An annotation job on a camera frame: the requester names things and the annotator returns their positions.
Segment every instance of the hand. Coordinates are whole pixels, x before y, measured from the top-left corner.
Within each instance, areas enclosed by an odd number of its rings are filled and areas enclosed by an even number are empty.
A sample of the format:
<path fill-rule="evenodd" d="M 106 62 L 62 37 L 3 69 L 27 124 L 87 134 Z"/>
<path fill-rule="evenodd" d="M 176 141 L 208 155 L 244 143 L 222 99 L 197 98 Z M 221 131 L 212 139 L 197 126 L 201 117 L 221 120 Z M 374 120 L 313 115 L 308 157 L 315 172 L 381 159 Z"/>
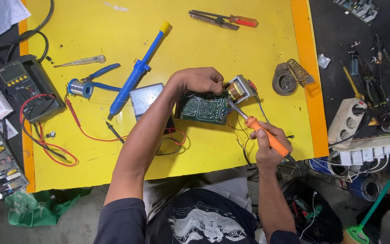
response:
<path fill-rule="evenodd" d="M 189 68 L 175 72 L 169 78 L 167 84 L 174 84 L 180 93 L 213 92 L 215 95 L 222 93 L 224 77 L 213 67 Z"/>
<path fill-rule="evenodd" d="M 258 121 L 258 124 L 268 132 L 272 133 L 289 152 L 293 151 L 291 142 L 287 139 L 284 131 L 281 128 L 275 127 L 274 125 L 263 121 Z M 274 169 L 280 162 L 284 160 L 284 157 L 281 156 L 275 149 L 270 148 L 269 138 L 264 130 L 259 129 L 258 131 L 252 132 L 249 135 L 249 138 L 257 139 L 258 142 L 258 151 L 255 155 L 258 167 L 262 166 L 269 169 Z"/>

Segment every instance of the blue desoldering pump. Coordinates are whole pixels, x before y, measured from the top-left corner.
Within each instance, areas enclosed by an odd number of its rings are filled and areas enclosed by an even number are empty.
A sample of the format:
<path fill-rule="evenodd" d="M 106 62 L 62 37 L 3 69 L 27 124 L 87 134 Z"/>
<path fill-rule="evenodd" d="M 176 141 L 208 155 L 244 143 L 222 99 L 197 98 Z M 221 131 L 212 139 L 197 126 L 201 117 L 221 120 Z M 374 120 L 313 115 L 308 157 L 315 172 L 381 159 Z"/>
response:
<path fill-rule="evenodd" d="M 121 110 L 124 101 L 129 96 L 129 91 L 132 90 L 133 86 L 138 82 L 141 75 L 143 75 L 146 70 L 150 69 L 150 67 L 147 65 L 147 61 L 150 59 L 150 56 L 154 52 L 154 49 L 156 49 L 157 45 L 160 42 L 160 39 L 166 33 L 168 28 L 169 23 L 166 21 L 163 22 L 162 27 L 160 27 L 159 34 L 157 34 L 156 38 L 154 39 L 142 61 L 139 59 L 136 61 L 135 66 L 133 66 L 132 73 L 130 74 L 129 78 L 127 78 L 126 83 L 121 88 L 114 102 L 112 102 L 112 105 L 109 109 L 108 120 L 111 120 L 112 117 Z"/>

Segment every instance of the black t-shirt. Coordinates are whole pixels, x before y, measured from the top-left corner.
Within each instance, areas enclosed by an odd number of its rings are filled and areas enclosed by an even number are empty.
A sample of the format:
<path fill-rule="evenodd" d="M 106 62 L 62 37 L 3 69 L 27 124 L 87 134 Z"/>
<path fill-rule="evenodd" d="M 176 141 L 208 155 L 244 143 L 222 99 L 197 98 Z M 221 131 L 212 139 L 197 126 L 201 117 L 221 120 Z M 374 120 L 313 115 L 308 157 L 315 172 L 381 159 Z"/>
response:
<path fill-rule="evenodd" d="M 188 190 L 162 208 L 148 224 L 141 199 L 108 203 L 100 213 L 95 244 L 257 243 L 257 220 L 225 197 L 205 189 Z M 269 244 L 300 244 L 295 233 L 277 230 Z"/>

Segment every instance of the green broom handle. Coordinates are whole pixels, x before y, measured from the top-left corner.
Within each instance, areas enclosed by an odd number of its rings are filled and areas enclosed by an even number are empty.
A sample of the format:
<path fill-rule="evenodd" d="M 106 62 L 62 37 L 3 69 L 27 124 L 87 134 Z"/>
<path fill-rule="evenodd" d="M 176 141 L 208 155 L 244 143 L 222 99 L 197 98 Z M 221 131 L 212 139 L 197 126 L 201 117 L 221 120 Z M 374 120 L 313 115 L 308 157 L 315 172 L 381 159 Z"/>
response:
<path fill-rule="evenodd" d="M 382 201 L 383 197 L 386 195 L 387 190 L 389 190 L 389 188 L 390 188 L 390 178 L 387 181 L 386 185 L 383 187 L 383 190 L 380 193 L 380 195 L 377 197 L 376 202 L 374 203 L 374 205 L 371 207 L 369 212 L 365 215 L 365 218 L 360 223 L 361 227 L 363 227 L 368 222 L 368 220 L 370 219 L 371 215 L 374 213 L 376 208 L 379 206 L 380 202 Z"/>

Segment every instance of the gray pants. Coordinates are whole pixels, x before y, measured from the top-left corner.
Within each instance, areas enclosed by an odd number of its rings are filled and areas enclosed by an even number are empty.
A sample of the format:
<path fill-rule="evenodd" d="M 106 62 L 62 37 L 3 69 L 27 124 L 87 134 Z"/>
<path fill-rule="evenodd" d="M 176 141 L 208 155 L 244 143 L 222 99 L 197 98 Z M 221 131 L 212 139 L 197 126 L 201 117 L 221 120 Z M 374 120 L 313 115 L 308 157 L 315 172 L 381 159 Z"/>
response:
<path fill-rule="evenodd" d="M 240 166 L 197 175 L 144 181 L 147 221 L 173 198 L 193 188 L 216 192 L 252 213 L 252 201 L 248 196 L 246 166 Z"/>

